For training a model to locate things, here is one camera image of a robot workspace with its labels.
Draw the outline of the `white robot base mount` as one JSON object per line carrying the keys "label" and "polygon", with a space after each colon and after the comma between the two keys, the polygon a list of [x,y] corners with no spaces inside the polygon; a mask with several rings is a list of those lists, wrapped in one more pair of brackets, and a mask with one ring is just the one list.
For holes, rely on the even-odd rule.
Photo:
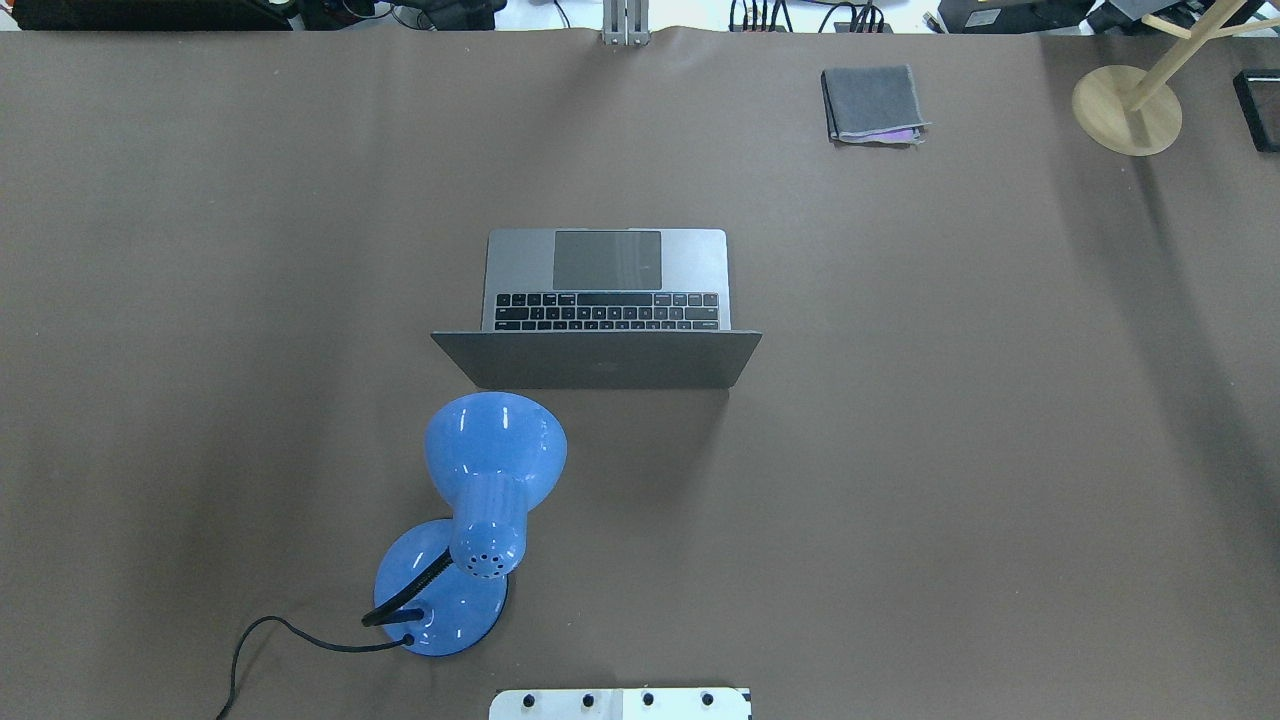
{"label": "white robot base mount", "polygon": [[495,694],[489,719],[753,719],[749,689],[637,687],[512,689]]}

